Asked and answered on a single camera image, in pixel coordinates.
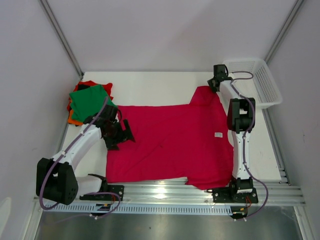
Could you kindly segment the crimson t shirt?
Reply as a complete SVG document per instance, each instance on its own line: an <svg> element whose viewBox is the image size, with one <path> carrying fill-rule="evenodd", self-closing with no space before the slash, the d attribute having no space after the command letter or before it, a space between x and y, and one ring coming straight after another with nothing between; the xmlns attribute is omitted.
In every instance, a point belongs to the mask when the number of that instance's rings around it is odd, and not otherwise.
<svg viewBox="0 0 320 240"><path fill-rule="evenodd" d="M234 149L219 96L196 88L190 102L171 106L121 106L134 141L106 156L110 183L185 177L200 190L225 187L232 178Z"/></svg>

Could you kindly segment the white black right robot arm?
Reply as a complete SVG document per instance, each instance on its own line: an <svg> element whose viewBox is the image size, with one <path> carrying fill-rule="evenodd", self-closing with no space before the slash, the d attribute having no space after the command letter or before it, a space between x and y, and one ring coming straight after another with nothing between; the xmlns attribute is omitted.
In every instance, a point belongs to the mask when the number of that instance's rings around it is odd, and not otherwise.
<svg viewBox="0 0 320 240"><path fill-rule="evenodd" d="M251 132L256 123L256 101L246 97L236 88L238 80L251 80L254 75L249 71L236 71L249 77L233 79L226 65L213 66L213 78L207 81L214 93L225 93L229 98L227 110L227 128L233 140L233 171L226 187L212 190L214 202L239 202L254 193L253 176L250 172L249 143Z"/></svg>

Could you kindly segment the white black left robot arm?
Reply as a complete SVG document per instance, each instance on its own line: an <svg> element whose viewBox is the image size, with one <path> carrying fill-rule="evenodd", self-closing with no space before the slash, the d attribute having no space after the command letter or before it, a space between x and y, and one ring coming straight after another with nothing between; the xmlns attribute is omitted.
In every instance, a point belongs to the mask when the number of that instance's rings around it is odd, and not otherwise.
<svg viewBox="0 0 320 240"><path fill-rule="evenodd" d="M41 158L36 167L36 195L41 206L44 200L56 204L70 205L76 198L82 200L111 201L120 199L117 193L109 192L106 177L89 173L77 177L75 171L93 145L103 140L108 151L119 150L118 145L135 141L127 119L122 119L118 107L105 105L88 116L78 133L66 149L51 158Z"/></svg>

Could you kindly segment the green folded t shirt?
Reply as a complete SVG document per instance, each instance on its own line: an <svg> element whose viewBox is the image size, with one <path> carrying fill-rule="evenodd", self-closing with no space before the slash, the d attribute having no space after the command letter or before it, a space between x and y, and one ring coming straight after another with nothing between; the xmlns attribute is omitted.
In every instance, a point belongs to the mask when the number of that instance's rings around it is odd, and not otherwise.
<svg viewBox="0 0 320 240"><path fill-rule="evenodd" d="M69 97L72 110L71 119L79 123L83 123L87 117L98 113L101 110L105 99L107 99L107 105L116 107L109 97L109 94L100 84L71 92Z"/></svg>

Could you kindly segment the red folded t shirt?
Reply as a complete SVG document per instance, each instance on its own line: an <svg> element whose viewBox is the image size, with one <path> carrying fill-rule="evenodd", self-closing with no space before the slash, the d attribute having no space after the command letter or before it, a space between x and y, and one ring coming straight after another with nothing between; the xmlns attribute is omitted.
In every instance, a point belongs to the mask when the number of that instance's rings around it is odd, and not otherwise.
<svg viewBox="0 0 320 240"><path fill-rule="evenodd" d="M93 86L96 86L98 85L98 83L92 81L92 80L89 80L89 81L80 81L74 88L73 92L77 92L77 91L80 91L80 90L85 90L89 87L93 87ZM112 83L107 83L107 84L103 84L102 85L103 89L106 91L106 93L108 94L108 96L110 97L111 100L113 100L113 96L111 96L111 93L112 93L112 87L113 87L113 84ZM69 102L68 102L68 105L66 107L66 109L70 112L71 111L71 98L68 99Z"/></svg>

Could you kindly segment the white plastic basket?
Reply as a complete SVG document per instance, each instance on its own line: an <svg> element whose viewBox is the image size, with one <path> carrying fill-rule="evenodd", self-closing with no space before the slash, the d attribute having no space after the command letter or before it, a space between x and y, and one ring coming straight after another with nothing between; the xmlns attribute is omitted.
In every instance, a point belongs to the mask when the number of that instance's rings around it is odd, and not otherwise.
<svg viewBox="0 0 320 240"><path fill-rule="evenodd" d="M254 98L256 106L267 109L283 98L266 62L260 58L229 59L222 62L236 79L234 87L241 95Z"/></svg>

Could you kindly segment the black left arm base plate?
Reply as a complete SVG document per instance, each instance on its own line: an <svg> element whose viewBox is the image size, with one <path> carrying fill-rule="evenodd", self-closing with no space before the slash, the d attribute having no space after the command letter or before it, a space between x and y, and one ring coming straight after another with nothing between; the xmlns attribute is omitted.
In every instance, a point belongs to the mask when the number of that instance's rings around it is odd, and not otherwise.
<svg viewBox="0 0 320 240"><path fill-rule="evenodd" d="M98 191L99 193L102 192L109 192L119 195L120 200L123 200L125 186L124 185L104 185ZM82 195L79 197L82 201L117 201L118 197L112 194L93 194L93 195Z"/></svg>

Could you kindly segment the aluminium front rail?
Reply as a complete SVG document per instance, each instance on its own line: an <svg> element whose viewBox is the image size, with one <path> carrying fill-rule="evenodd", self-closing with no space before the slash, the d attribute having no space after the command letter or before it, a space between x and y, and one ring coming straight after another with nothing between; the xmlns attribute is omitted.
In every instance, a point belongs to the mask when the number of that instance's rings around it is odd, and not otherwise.
<svg viewBox="0 0 320 240"><path fill-rule="evenodd" d="M122 183L123 202L126 204L210 205L211 192L185 184L185 178ZM286 182L266 182L267 206L304 206L301 187Z"/></svg>

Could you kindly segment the right aluminium corner post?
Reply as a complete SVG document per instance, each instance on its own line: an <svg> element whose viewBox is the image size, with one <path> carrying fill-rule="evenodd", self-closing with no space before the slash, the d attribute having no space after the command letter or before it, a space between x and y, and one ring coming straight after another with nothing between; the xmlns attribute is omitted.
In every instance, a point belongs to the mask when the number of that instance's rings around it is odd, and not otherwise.
<svg viewBox="0 0 320 240"><path fill-rule="evenodd" d="M289 11L284 23L281 25L281 28L279 29L275 39L273 40L269 50L267 51L267 54L264 57L264 61L267 65L271 63L272 59L276 55L278 49L285 40L287 34L289 33L291 27L293 26L296 18L298 17L306 2L307 0L296 0L294 2L293 7Z"/></svg>

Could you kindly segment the aluminium corner post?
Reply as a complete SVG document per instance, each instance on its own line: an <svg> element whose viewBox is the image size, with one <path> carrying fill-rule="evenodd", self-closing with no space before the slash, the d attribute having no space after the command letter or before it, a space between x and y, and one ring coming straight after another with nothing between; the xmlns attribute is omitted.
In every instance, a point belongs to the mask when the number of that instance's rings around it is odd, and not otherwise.
<svg viewBox="0 0 320 240"><path fill-rule="evenodd" d="M61 28L61 25L59 24L59 21L54 13L54 11L51 8L51 5L48 0L38 0L38 3L42 7L42 10L47 17L48 22L50 23L52 29L54 30L56 37L58 41L60 42L62 48L65 51L66 56L68 57L71 65L73 66L75 72L77 75L82 79L84 76L84 72L81 69L81 66L64 34L63 29Z"/></svg>
<svg viewBox="0 0 320 240"><path fill-rule="evenodd" d="M264 57L264 61L267 65L271 63L272 59L276 55L278 49L285 40L287 34L289 33L291 27L293 26L296 18L298 17L306 2L307 0L296 0L294 2L293 7L289 11L284 23L281 25L281 28L279 29L275 39L273 40L269 50L267 51L267 54Z"/></svg>

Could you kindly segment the left aluminium corner post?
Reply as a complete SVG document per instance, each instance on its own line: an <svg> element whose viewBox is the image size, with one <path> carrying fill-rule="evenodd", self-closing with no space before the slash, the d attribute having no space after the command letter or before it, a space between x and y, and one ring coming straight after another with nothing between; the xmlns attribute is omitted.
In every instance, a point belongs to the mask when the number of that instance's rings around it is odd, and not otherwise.
<svg viewBox="0 0 320 240"><path fill-rule="evenodd" d="M59 21L54 13L54 11L51 8L51 5L48 0L38 0L38 3L42 7L42 10L47 17L48 22L50 23L52 29L54 30L56 37L58 41L60 42L62 48L65 51L66 56L68 57L71 65L73 66L75 72L77 75L82 79L84 76L84 72L81 69L81 66L64 34L63 29L61 28L61 25L59 24Z"/></svg>

